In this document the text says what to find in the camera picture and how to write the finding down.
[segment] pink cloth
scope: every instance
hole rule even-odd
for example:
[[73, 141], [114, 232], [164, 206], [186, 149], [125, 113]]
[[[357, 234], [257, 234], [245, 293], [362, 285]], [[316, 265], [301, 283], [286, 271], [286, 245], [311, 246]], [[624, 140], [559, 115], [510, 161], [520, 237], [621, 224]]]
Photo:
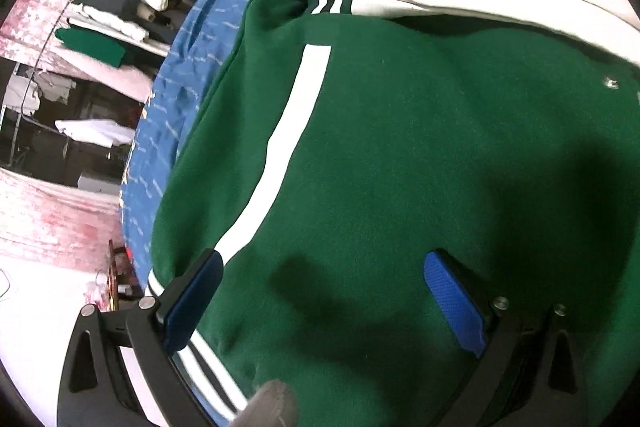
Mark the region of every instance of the pink cloth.
[[109, 240], [124, 243], [117, 196], [4, 169], [0, 169], [0, 223], [3, 255], [63, 268], [104, 269]]
[[109, 86], [133, 100], [145, 103], [151, 93], [153, 84], [151, 78], [138, 68], [133, 66], [114, 68], [93, 57], [67, 48], [56, 47], [53, 50], [64, 60], [84, 71], [90, 79]]
[[[17, 0], [0, 28], [0, 55], [15, 62], [35, 66], [38, 54], [69, 0]], [[87, 77], [49, 48], [40, 67], [76, 78]]]

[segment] dark green garment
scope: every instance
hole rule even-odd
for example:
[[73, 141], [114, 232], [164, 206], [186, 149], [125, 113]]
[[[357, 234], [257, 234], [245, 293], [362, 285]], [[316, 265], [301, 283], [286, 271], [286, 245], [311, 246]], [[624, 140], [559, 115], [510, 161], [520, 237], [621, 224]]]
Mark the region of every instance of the dark green garment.
[[56, 37], [70, 50], [93, 57], [114, 68], [122, 65], [127, 53], [125, 47], [115, 39], [85, 28], [60, 28], [56, 30]]
[[300, 427], [428, 425], [476, 363], [424, 283], [446, 248], [515, 310], [567, 307], [597, 425], [640, 367], [636, 68], [531, 26], [305, 8], [249, 4], [159, 207], [159, 282], [241, 215], [305, 47], [331, 46], [198, 331], [247, 397], [290, 384]]

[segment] blue patterned bedsheet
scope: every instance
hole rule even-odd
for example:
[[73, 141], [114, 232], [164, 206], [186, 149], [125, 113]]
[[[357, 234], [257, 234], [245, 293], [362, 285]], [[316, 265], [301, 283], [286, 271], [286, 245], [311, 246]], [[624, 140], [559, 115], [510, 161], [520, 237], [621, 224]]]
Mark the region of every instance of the blue patterned bedsheet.
[[175, 160], [209, 87], [231, 52], [249, 0], [198, 0], [154, 82], [122, 182], [122, 235], [143, 287], [151, 233]]

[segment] white wall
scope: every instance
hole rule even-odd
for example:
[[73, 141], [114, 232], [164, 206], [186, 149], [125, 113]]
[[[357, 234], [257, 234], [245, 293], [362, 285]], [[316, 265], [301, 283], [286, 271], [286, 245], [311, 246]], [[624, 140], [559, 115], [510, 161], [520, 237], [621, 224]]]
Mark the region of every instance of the white wall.
[[[95, 274], [2, 255], [0, 269], [10, 282], [0, 297], [0, 358], [31, 410], [45, 427], [55, 427], [66, 348], [84, 305], [84, 285]], [[0, 295], [6, 288], [0, 272]], [[156, 425], [166, 425], [133, 350], [126, 349], [124, 358], [146, 416]]]

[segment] metal screw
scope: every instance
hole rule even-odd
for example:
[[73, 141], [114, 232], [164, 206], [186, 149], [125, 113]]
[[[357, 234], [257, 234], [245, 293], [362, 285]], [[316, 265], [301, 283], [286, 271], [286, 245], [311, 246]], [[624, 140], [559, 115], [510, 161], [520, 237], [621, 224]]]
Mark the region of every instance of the metal screw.
[[82, 317], [88, 317], [89, 315], [93, 315], [95, 312], [95, 306], [93, 304], [85, 304], [82, 306], [80, 310], [80, 314]]
[[148, 310], [149, 308], [153, 308], [155, 305], [156, 299], [153, 297], [143, 297], [140, 299], [140, 302], [138, 302], [138, 306], [140, 306], [140, 309], [142, 310]]
[[609, 89], [618, 89], [620, 87], [620, 84], [618, 84], [617, 80], [614, 80], [609, 76], [606, 76], [604, 78], [604, 86], [609, 87]]
[[566, 315], [566, 308], [562, 304], [556, 304], [554, 306], [554, 313], [558, 317], [564, 317]]
[[509, 309], [509, 299], [507, 297], [496, 297], [494, 299], [494, 308], [501, 312]]

